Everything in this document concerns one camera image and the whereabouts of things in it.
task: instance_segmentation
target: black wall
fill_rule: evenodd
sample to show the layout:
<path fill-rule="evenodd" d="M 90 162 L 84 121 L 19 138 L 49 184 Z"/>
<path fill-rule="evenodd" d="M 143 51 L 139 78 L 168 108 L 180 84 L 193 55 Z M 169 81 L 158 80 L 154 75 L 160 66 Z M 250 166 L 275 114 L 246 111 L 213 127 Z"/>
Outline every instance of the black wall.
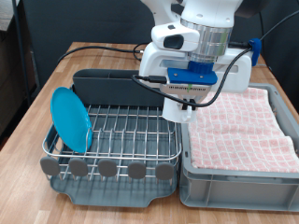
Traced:
<path fill-rule="evenodd" d="M 58 58 L 74 41 L 137 44 L 150 42 L 154 25 L 150 10 L 139 0 L 23 0 L 43 86 Z M 273 0 L 263 10 L 263 26 L 270 29 L 299 9 L 297 0 Z M 269 66 L 292 103 L 299 110 L 299 16 L 277 28 L 264 41 Z M 262 36 L 261 19 L 235 18 L 234 41 Z"/>

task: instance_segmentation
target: checkered fabric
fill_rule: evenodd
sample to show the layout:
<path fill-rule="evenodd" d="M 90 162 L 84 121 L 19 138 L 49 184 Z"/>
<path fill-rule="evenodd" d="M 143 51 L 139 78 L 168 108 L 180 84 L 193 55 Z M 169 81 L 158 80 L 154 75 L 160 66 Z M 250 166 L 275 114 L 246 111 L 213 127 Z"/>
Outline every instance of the checkered fabric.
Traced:
<path fill-rule="evenodd" d="M 213 105 L 198 109 L 189 135 L 195 168 L 299 172 L 292 140 L 280 130 L 266 90 L 221 93 Z"/>

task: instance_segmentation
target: blue dish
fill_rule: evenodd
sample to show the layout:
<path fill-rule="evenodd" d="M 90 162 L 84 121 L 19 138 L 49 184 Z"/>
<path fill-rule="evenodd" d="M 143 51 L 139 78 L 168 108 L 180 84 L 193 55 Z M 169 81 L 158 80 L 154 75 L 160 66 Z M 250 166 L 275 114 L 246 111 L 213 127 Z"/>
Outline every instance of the blue dish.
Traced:
<path fill-rule="evenodd" d="M 86 151 L 86 135 L 92 124 L 84 104 L 71 90 L 65 87 L 56 89 L 50 100 L 50 113 L 64 143 L 72 150 Z M 93 132 L 88 134 L 88 148 L 93 140 Z"/>

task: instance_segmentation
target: dish drying rack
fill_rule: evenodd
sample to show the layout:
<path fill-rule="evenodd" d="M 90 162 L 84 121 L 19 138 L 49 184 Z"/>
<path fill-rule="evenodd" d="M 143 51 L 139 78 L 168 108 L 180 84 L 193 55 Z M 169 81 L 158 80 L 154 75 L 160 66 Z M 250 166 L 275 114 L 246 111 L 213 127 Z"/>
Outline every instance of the dish drying rack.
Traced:
<path fill-rule="evenodd" d="M 175 191 L 179 124 L 163 119 L 160 107 L 85 106 L 93 132 L 85 153 L 62 143 L 53 125 L 43 142 L 41 166 L 56 191 L 73 203 L 136 207 Z"/>

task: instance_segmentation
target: gray plastic tray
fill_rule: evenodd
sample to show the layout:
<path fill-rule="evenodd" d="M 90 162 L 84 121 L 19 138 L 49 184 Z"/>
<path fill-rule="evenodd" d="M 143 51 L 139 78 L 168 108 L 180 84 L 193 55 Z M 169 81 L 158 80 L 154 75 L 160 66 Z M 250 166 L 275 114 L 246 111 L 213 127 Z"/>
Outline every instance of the gray plastic tray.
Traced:
<path fill-rule="evenodd" d="M 281 130 L 299 148 L 299 127 L 277 89 L 270 84 L 250 83 L 265 89 L 276 109 Z M 190 207 L 299 211 L 299 174 L 198 169 L 191 165 L 188 127 L 182 125 L 182 164 L 179 182 L 181 201 Z"/>

